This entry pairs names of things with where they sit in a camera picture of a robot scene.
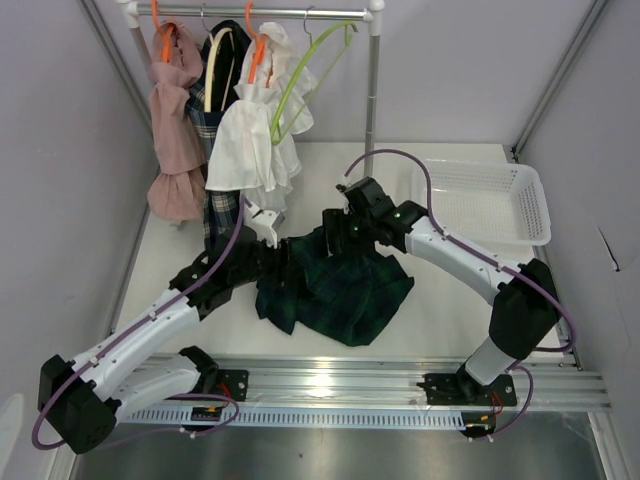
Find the orange plastic hanger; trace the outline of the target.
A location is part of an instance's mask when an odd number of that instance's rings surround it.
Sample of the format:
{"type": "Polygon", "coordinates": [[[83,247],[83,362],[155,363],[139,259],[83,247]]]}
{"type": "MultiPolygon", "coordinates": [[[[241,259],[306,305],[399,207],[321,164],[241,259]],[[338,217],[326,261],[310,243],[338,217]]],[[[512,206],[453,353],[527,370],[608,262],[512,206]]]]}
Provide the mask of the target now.
{"type": "Polygon", "coordinates": [[[252,56],[251,67],[249,71],[249,84],[254,84],[257,76],[258,67],[261,66],[264,62],[266,47],[267,47],[267,36],[264,34],[259,34],[256,32],[251,23],[251,10],[254,6],[252,1],[248,1],[244,8],[244,18],[247,26],[247,30],[255,42],[255,51],[252,56]]]}

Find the green plaid skirt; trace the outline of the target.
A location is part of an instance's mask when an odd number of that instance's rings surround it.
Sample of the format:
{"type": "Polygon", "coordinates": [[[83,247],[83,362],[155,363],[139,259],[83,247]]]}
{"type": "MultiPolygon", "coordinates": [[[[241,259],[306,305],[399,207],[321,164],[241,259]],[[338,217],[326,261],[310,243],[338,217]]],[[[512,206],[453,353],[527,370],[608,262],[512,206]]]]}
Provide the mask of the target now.
{"type": "Polygon", "coordinates": [[[301,276],[258,281],[255,301],[258,317],[287,334],[301,323],[348,347],[369,345],[415,285],[392,255],[329,254],[320,227],[293,238],[291,250],[301,276]]]}

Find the white ruffled skirt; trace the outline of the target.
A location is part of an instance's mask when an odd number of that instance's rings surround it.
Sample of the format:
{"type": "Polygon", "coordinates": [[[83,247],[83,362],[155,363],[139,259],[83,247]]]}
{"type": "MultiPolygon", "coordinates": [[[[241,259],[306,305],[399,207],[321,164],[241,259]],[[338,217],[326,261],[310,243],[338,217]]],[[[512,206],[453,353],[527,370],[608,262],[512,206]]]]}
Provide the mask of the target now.
{"type": "Polygon", "coordinates": [[[265,22],[259,33],[267,36],[264,62],[254,84],[249,71],[255,42],[247,50],[238,84],[238,99],[224,114],[209,158],[206,189],[239,191],[263,209],[283,212],[291,180],[301,171],[293,137],[272,146],[270,124],[289,77],[301,60],[284,27],[265,22]]]}

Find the green plastic hanger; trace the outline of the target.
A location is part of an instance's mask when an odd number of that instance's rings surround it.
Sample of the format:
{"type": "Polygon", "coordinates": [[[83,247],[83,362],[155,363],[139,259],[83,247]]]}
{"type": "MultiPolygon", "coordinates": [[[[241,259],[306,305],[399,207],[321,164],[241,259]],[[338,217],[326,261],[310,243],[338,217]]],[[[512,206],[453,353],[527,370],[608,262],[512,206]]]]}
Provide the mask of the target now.
{"type": "Polygon", "coordinates": [[[272,146],[281,144],[287,135],[298,135],[311,129],[314,125],[314,118],[310,112],[309,104],[325,79],[349,49],[354,35],[358,32],[359,29],[353,21],[340,21],[327,28],[311,43],[308,51],[289,77],[272,116],[270,124],[272,146]],[[320,77],[314,76],[309,69],[309,64],[322,50],[327,40],[338,34],[342,36],[342,47],[325,72],[320,77]]]}

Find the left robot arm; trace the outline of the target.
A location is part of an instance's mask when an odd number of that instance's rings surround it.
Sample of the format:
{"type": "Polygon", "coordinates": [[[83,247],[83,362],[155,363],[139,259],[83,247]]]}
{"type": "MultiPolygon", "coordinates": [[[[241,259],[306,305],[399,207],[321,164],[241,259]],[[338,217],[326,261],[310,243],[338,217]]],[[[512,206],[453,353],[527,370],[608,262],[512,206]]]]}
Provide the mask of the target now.
{"type": "Polygon", "coordinates": [[[41,367],[31,433],[39,450],[68,446],[76,454],[101,445],[130,415],[160,401],[197,399],[237,405],[240,397],[222,390],[218,363],[201,348],[182,348],[150,369],[142,364],[163,344],[197,326],[229,302],[235,288],[259,280],[289,280],[300,269],[293,239],[270,247],[247,228],[216,253],[204,252],[183,268],[160,297],[129,326],[65,360],[50,357],[41,367]],[[48,423],[54,444],[39,438],[48,423]]]}

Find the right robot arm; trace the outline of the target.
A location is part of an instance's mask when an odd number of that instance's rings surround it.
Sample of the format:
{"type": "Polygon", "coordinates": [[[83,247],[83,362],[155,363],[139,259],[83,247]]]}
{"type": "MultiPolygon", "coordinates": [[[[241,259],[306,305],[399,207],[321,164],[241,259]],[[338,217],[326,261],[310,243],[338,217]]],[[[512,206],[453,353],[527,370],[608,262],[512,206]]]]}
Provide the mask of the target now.
{"type": "Polygon", "coordinates": [[[425,260],[461,281],[491,307],[488,336],[458,370],[456,389],[468,403],[489,396],[494,381],[526,359],[560,319],[549,268],[539,260],[500,263],[477,245],[441,233],[429,211],[412,201],[395,207],[326,209],[327,250],[354,256],[376,244],[425,260]]]}

